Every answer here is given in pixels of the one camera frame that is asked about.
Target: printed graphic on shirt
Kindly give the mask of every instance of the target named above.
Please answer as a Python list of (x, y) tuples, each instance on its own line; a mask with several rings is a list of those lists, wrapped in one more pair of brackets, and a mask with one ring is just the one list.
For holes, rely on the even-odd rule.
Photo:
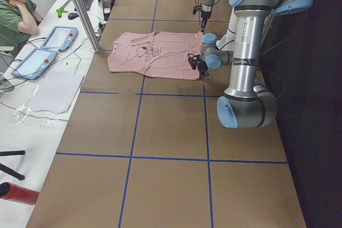
[(159, 54), (159, 49), (153, 48), (153, 44), (148, 44), (147, 46), (140, 46), (139, 48), (137, 48), (138, 57), (142, 57), (145, 54), (147, 54), (147, 56), (155, 57)]

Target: hand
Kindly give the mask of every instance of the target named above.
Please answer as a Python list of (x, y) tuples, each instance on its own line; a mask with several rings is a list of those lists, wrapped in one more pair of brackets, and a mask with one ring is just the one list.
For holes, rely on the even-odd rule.
[(6, 0), (6, 1), (14, 7), (18, 7), (19, 5), (25, 6), (22, 2), (17, 1), (17, 0)]

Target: red cylinder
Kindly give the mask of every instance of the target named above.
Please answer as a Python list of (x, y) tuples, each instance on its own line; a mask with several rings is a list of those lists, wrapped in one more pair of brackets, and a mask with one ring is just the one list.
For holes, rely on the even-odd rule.
[(5, 182), (0, 184), (0, 199), (10, 200), (28, 205), (34, 205), (39, 196), (39, 192)]

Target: tablet device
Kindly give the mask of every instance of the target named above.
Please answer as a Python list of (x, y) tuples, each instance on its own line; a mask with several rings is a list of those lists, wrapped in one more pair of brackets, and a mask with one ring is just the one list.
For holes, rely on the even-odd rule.
[(35, 80), (49, 68), (56, 56), (56, 51), (35, 48), (19, 63), (11, 74), (16, 77)]
[(41, 48), (58, 49), (60, 52), (66, 51), (74, 42), (76, 35), (76, 27), (54, 26)]

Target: pink shirt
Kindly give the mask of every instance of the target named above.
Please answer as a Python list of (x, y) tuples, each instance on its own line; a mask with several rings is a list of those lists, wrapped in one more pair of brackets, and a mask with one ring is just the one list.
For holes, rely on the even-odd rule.
[(137, 72), (149, 77), (199, 79), (188, 54), (200, 54), (203, 34), (152, 32), (123, 33), (108, 56), (111, 72)]

